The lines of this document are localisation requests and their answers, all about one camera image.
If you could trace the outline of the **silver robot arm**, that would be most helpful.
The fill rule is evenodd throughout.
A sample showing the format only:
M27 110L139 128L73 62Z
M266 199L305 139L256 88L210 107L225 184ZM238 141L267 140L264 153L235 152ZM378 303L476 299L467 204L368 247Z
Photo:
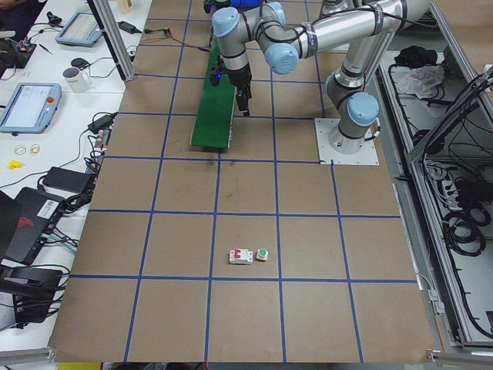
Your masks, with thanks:
M327 95L340 115L330 131L329 144L338 153L355 154L379 113L377 100L364 85L381 59L395 32L417 21L430 7L429 1L363 1L357 7L343 1L325 1L320 17L287 29L279 2L264 2L239 12L218 8L212 17L213 34L220 55L210 70L218 85L228 76L236 87L236 103L248 113L251 70L246 44L256 42L270 69L279 75L293 71L301 59L347 44L343 64L327 77Z
M358 8L361 5L361 0L323 0L319 16L324 18L336 12Z

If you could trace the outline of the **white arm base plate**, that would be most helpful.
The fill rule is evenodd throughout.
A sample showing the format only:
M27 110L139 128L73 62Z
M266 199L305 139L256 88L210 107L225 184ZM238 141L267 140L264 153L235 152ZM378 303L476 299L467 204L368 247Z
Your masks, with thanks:
M376 119L367 128L365 136L349 139L339 130L339 119L316 118L314 120L319 163L323 165L378 166L379 159L372 129L379 123Z

